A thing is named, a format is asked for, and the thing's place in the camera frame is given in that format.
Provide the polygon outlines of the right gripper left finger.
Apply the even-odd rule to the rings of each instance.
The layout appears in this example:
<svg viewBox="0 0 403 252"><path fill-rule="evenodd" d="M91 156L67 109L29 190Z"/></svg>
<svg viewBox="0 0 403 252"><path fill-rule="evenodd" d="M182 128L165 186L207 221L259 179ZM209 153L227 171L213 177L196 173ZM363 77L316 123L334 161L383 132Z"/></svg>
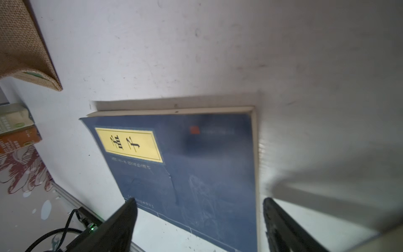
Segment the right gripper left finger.
<svg viewBox="0 0 403 252"><path fill-rule="evenodd" d="M66 246L66 252L129 252L137 220L137 203L129 198L93 231L84 231Z"/></svg>

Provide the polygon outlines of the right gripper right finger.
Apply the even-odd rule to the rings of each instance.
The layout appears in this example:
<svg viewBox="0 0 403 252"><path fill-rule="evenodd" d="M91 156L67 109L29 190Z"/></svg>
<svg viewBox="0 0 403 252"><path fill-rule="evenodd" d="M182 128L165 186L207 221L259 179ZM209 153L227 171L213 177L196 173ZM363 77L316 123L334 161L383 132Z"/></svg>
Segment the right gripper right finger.
<svg viewBox="0 0 403 252"><path fill-rule="evenodd" d="M271 252L328 252L270 197L263 201L263 216Z"/></svg>

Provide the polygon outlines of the dark blue book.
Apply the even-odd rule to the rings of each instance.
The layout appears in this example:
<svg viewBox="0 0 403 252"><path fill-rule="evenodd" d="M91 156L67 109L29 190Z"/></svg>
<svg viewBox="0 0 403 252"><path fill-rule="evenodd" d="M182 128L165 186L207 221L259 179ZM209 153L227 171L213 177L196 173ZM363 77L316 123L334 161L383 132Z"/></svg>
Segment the dark blue book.
<svg viewBox="0 0 403 252"><path fill-rule="evenodd" d="M258 250L253 107L98 111L81 121L124 199L226 251Z"/></svg>

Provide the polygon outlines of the burlap canvas Christmas bag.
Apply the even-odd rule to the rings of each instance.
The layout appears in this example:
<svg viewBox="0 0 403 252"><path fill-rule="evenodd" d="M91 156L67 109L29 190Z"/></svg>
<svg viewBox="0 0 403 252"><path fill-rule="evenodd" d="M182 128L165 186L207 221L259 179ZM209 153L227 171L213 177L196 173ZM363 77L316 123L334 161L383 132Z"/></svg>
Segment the burlap canvas Christmas bag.
<svg viewBox="0 0 403 252"><path fill-rule="evenodd" d="M23 1L1 1L1 79L6 77L63 90Z"/></svg>

